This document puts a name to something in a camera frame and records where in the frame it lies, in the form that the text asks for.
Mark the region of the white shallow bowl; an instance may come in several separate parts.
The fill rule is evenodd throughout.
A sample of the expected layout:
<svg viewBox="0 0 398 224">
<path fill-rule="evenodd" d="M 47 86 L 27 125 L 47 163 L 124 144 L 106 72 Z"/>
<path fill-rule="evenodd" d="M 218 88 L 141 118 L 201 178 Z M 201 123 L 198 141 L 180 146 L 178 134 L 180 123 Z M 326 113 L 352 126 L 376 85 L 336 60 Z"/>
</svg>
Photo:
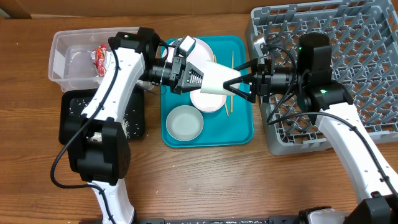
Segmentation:
<svg viewBox="0 0 398 224">
<path fill-rule="evenodd" d="M 200 90 L 190 92 L 193 106 L 204 113 L 214 113 L 224 106 L 226 95 L 201 93 Z"/>
</svg>

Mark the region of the grey bowl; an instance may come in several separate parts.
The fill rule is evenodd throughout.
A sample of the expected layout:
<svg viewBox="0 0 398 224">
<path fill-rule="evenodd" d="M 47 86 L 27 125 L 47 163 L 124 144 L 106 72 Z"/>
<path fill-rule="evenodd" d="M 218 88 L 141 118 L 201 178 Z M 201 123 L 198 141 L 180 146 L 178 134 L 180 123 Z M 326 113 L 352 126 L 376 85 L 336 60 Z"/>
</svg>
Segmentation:
<svg viewBox="0 0 398 224">
<path fill-rule="evenodd" d="M 193 106 L 182 105 L 174 108 L 166 117 L 167 132 L 178 141 L 197 138 L 204 128 L 201 112 Z"/>
</svg>

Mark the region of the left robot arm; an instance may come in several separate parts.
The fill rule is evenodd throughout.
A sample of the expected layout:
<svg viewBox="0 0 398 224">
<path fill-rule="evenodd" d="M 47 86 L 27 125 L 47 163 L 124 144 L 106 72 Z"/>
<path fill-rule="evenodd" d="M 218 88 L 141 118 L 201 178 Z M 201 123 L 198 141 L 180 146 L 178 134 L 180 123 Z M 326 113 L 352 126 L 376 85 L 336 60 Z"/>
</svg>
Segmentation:
<svg viewBox="0 0 398 224">
<path fill-rule="evenodd" d="M 68 115 L 62 128 L 63 152 L 71 170 L 93 189 L 103 223 L 133 223 L 135 211 L 124 178 L 131 150 L 123 130 L 127 105 L 138 80 L 165 85 L 175 94 L 201 87 L 203 72 L 187 61 L 196 40 L 186 36 L 167 45 L 154 29 L 118 32 L 108 39 L 110 63 L 99 88 L 79 116 Z M 172 48 L 171 62 L 157 49 Z"/>
</svg>

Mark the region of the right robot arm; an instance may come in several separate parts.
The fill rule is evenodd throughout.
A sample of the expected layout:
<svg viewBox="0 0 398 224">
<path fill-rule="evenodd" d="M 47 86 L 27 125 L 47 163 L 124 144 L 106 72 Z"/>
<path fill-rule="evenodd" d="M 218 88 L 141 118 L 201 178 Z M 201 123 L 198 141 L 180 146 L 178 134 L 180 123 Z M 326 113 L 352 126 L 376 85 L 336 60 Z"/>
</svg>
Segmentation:
<svg viewBox="0 0 398 224">
<path fill-rule="evenodd" d="M 271 51 L 280 45 L 256 44 L 262 57 L 237 67 L 251 72 L 223 83 L 225 90 L 245 100 L 264 102 L 272 94 L 297 97 L 299 116 L 327 138 L 354 188 L 357 206 L 349 213 L 328 206 L 308 208 L 297 223 L 397 223 L 397 172 L 388 164 L 369 136 L 345 86 L 332 79 L 332 46 L 325 34 L 311 32 L 298 41 L 298 57 L 292 66 L 275 68 Z"/>
</svg>

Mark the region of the white rice pile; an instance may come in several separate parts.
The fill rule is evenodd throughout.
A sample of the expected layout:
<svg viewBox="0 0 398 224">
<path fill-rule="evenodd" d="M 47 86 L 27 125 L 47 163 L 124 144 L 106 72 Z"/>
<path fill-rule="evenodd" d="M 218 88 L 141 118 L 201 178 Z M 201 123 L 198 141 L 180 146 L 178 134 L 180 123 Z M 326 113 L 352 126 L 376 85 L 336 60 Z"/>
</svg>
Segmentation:
<svg viewBox="0 0 398 224">
<path fill-rule="evenodd" d="M 92 97 L 73 98 L 70 101 L 69 114 L 79 116 L 88 106 Z M 138 140 L 145 133 L 144 95 L 133 94 L 126 107 L 122 127 L 126 138 L 130 141 Z"/>
</svg>

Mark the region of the white cup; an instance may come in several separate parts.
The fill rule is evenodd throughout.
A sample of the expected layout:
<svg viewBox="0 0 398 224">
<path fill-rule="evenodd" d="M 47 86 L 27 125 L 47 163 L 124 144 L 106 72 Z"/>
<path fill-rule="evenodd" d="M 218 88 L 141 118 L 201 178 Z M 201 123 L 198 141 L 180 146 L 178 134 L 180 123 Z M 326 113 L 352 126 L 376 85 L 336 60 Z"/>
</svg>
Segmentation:
<svg viewBox="0 0 398 224">
<path fill-rule="evenodd" d="M 200 67 L 200 70 L 203 72 L 203 80 L 200 89 L 202 93 L 234 95 L 234 93 L 224 89 L 223 83 L 240 77 L 241 73 L 239 71 L 212 61 L 206 61 L 204 65 Z"/>
</svg>

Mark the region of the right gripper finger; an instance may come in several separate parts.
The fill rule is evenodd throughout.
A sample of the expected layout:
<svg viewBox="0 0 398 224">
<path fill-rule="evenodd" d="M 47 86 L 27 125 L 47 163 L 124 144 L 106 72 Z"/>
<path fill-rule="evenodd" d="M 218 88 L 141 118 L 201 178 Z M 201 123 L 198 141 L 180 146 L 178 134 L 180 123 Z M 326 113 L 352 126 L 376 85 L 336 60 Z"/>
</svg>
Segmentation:
<svg viewBox="0 0 398 224">
<path fill-rule="evenodd" d="M 252 101 L 252 75 L 247 74 L 223 82 L 223 88 L 246 101 Z"/>
<path fill-rule="evenodd" d="M 254 58 L 242 65 L 234 67 L 234 70 L 241 71 L 244 69 L 250 69 L 251 73 L 257 73 L 258 71 L 258 58 Z"/>
</svg>

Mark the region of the red snack wrapper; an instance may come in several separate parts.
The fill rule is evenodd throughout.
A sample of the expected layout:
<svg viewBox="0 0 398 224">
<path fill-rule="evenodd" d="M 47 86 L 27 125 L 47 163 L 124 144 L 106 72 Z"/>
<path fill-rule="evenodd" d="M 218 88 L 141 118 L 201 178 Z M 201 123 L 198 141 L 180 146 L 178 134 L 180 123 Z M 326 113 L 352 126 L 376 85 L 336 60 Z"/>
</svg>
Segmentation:
<svg viewBox="0 0 398 224">
<path fill-rule="evenodd" d="M 103 77 L 106 73 L 107 53 L 104 44 L 99 45 L 91 52 L 91 58 L 99 77 Z"/>
</svg>

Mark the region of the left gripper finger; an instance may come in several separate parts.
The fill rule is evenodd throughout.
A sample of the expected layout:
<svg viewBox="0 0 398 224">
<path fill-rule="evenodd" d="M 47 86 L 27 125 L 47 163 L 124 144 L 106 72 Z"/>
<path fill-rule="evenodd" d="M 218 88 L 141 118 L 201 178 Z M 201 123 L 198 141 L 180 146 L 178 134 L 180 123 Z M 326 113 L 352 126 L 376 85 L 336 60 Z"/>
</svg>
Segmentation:
<svg viewBox="0 0 398 224">
<path fill-rule="evenodd" d="M 181 93 L 194 91 L 194 90 L 197 90 L 200 88 L 201 88 L 201 82 L 190 83 L 190 82 L 188 82 L 188 80 L 183 79 L 180 84 L 180 92 Z"/>
<path fill-rule="evenodd" d="M 204 73 L 194 66 L 192 63 L 187 62 L 185 71 L 183 73 L 183 80 L 186 82 L 201 82 L 203 80 Z"/>
</svg>

